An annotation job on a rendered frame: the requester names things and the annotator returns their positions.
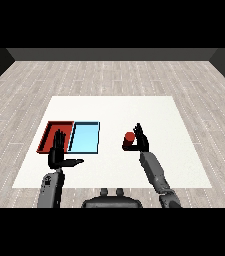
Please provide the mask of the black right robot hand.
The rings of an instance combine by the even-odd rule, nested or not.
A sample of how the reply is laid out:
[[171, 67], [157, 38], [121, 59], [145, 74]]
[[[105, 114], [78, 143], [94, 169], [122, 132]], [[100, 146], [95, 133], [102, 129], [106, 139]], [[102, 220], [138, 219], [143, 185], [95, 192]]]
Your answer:
[[135, 140], [133, 142], [133, 145], [129, 147], [124, 147], [122, 144], [122, 149], [124, 151], [148, 152], [149, 142], [146, 135], [143, 133], [143, 129], [139, 123], [136, 124], [132, 132], [135, 134]]

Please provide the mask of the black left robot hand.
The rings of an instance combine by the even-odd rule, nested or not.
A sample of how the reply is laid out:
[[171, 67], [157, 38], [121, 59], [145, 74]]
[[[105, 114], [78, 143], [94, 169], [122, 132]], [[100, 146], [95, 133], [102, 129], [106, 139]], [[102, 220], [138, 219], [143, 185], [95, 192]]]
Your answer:
[[48, 166], [51, 169], [59, 169], [62, 167], [74, 167], [83, 163], [83, 159], [64, 159], [64, 143], [66, 134], [58, 129], [54, 134], [53, 146], [48, 154]]

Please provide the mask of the small red can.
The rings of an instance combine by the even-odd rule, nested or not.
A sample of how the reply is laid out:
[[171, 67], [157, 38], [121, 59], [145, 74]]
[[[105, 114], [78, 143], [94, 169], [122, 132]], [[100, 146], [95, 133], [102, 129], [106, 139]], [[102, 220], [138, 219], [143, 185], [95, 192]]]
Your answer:
[[127, 132], [124, 136], [123, 146], [129, 147], [133, 145], [135, 140], [135, 134], [133, 132]]

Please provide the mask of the red shallow open box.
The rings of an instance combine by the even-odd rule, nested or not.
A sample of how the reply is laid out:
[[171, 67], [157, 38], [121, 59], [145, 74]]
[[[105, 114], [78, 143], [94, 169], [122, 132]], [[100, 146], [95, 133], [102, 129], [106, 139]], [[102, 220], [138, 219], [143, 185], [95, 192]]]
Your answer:
[[36, 150], [39, 154], [48, 154], [53, 146], [54, 135], [57, 130], [65, 134], [64, 152], [68, 153], [68, 145], [73, 130], [73, 121], [49, 121], [42, 135], [39, 146]]

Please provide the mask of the light blue shallow open box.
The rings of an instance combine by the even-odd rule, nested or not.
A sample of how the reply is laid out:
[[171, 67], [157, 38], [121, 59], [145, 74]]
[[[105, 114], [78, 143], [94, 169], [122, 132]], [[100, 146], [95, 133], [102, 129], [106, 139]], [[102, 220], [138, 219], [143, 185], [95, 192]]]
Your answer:
[[100, 123], [98, 121], [77, 121], [74, 123], [67, 152], [69, 154], [97, 154]]

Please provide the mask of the dark grey robot body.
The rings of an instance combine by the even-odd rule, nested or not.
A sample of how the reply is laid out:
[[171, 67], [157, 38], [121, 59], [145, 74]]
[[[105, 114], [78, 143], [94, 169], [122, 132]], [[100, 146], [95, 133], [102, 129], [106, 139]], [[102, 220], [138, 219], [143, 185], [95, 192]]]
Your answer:
[[115, 196], [108, 195], [108, 189], [102, 188], [100, 195], [82, 204], [82, 208], [142, 208], [139, 200], [126, 197], [122, 188], [116, 189]]

